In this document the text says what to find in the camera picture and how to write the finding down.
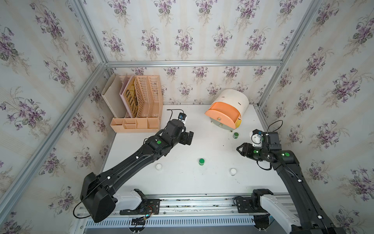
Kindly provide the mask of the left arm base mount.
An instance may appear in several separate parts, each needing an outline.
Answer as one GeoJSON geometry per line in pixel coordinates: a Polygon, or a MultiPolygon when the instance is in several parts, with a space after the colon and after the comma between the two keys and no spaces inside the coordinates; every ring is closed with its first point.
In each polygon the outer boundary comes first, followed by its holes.
{"type": "Polygon", "coordinates": [[[120,215],[157,215],[160,202],[161,199],[150,199],[141,190],[134,189],[118,197],[115,211],[120,215]]]}

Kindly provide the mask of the pink top drawer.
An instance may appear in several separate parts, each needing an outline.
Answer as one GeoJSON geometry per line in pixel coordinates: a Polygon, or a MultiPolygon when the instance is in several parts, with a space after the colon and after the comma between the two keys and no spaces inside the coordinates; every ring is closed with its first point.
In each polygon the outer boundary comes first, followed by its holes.
{"type": "Polygon", "coordinates": [[[224,102],[215,102],[205,112],[214,124],[226,130],[235,130],[235,122],[242,117],[240,112],[233,106],[224,102]]]}

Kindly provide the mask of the white oval drawer cabinet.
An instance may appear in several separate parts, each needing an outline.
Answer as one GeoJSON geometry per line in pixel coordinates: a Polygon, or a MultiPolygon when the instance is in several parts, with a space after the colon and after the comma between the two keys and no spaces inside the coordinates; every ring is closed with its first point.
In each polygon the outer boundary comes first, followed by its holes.
{"type": "Polygon", "coordinates": [[[242,115],[242,118],[249,107],[248,97],[234,89],[224,90],[213,103],[215,102],[224,102],[235,107],[242,115]]]}

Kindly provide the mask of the wanted poster book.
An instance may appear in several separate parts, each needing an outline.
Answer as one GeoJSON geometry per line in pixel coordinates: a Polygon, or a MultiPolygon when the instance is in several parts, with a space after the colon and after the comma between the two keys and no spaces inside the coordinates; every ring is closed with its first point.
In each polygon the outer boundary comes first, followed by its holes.
{"type": "Polygon", "coordinates": [[[135,118],[138,112],[138,101],[135,90],[135,76],[126,76],[119,95],[125,105],[127,113],[135,118]]]}

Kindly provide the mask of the beige desk file organizer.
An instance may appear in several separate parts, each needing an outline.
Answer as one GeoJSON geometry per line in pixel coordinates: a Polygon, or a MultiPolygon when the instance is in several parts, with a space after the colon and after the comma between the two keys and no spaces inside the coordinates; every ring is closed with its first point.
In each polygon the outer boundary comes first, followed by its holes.
{"type": "Polygon", "coordinates": [[[135,118],[113,118],[110,126],[116,133],[155,133],[161,128],[163,95],[159,76],[135,76],[138,112],[135,118]]]}

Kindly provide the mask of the white paint can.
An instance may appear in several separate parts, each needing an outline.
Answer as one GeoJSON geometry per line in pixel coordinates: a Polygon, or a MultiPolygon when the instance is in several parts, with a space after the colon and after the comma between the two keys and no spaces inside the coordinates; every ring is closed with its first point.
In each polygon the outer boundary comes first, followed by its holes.
{"type": "Polygon", "coordinates": [[[235,168],[231,168],[229,173],[230,173],[231,176],[235,176],[236,173],[237,173],[237,170],[235,168]]]}
{"type": "Polygon", "coordinates": [[[162,170],[162,164],[158,163],[155,168],[156,168],[156,170],[161,171],[162,170]]]}

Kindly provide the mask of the yellow drawer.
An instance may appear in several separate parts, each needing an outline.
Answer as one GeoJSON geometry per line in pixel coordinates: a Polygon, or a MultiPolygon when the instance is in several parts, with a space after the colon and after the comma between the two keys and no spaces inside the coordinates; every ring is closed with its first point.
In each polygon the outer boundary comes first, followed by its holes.
{"type": "Polygon", "coordinates": [[[238,117],[236,122],[235,122],[235,128],[237,129],[242,123],[242,118],[241,117],[238,117]]]}

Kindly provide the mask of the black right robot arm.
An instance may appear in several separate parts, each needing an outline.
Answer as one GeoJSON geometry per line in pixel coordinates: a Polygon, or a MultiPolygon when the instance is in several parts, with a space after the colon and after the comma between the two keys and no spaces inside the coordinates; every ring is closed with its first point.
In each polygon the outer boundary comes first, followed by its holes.
{"type": "Polygon", "coordinates": [[[250,198],[234,199],[240,213],[270,214],[288,234],[343,234],[345,230],[337,227],[318,203],[316,197],[306,182],[295,154],[282,150],[280,145],[263,144],[254,147],[243,143],[237,147],[241,156],[257,163],[266,161],[275,170],[284,183],[297,215],[276,200],[269,189],[255,189],[250,198]]]}

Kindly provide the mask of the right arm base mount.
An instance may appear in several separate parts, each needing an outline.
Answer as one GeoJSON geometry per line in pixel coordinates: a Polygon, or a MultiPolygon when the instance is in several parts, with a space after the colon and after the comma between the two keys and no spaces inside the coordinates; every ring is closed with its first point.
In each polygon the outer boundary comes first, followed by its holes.
{"type": "Polygon", "coordinates": [[[269,189],[255,189],[249,198],[236,196],[233,199],[238,213],[265,213],[261,206],[260,199],[264,195],[274,195],[269,189]]]}

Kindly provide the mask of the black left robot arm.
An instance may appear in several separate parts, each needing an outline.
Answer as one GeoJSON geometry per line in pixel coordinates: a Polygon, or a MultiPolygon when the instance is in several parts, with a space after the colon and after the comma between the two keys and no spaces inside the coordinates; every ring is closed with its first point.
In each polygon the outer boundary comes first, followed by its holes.
{"type": "Polygon", "coordinates": [[[181,120],[170,120],[164,129],[146,138],[142,146],[113,168],[83,180],[80,200],[94,222],[106,219],[116,208],[115,193],[144,167],[166,156],[178,143],[191,145],[194,133],[181,120]]]}

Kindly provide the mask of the beige cardboard folder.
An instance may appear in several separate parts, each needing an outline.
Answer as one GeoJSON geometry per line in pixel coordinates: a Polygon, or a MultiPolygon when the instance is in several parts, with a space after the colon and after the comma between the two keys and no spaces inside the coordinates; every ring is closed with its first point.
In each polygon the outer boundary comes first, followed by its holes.
{"type": "Polygon", "coordinates": [[[120,97],[122,81],[121,76],[112,74],[101,93],[115,118],[124,118],[127,113],[126,107],[120,97]]]}

